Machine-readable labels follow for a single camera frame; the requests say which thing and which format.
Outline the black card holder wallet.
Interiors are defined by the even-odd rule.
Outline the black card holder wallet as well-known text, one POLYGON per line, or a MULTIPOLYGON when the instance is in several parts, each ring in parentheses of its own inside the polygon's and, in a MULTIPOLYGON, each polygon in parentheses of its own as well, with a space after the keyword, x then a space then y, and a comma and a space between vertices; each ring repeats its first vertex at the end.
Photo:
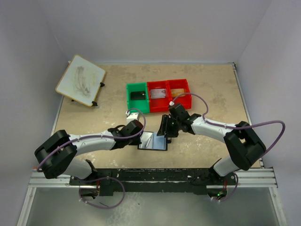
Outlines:
POLYGON ((140 137, 141 143, 138 150, 167 151, 168 145, 172 142, 170 138, 158 136, 156 132, 145 131, 140 137))

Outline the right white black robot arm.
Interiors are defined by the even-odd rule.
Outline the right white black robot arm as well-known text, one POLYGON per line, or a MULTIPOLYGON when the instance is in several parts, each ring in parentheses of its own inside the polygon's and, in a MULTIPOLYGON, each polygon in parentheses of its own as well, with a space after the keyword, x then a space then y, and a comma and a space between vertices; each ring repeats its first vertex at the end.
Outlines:
POLYGON ((201 114, 192 114, 181 104, 169 107, 169 114, 164 114, 158 130, 159 136, 178 137, 179 131, 193 135, 213 138, 224 143, 229 156, 218 160, 209 172, 209 179, 220 184, 226 175, 236 170, 249 170, 266 152, 266 146, 245 121, 238 124, 217 126, 216 121, 207 121, 201 114))

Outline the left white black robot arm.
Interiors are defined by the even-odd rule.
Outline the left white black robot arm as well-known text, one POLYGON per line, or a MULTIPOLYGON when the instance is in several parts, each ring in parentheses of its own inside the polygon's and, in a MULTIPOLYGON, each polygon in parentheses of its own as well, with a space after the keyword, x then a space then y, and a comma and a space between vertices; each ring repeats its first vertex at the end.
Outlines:
POLYGON ((132 120, 125 126, 119 125, 92 135, 71 135, 64 129, 59 130, 35 150, 39 163, 37 172, 42 172, 47 179, 73 176, 91 185, 96 181, 97 170, 90 160, 79 160, 76 156, 139 145, 144 127, 145 124, 132 120))

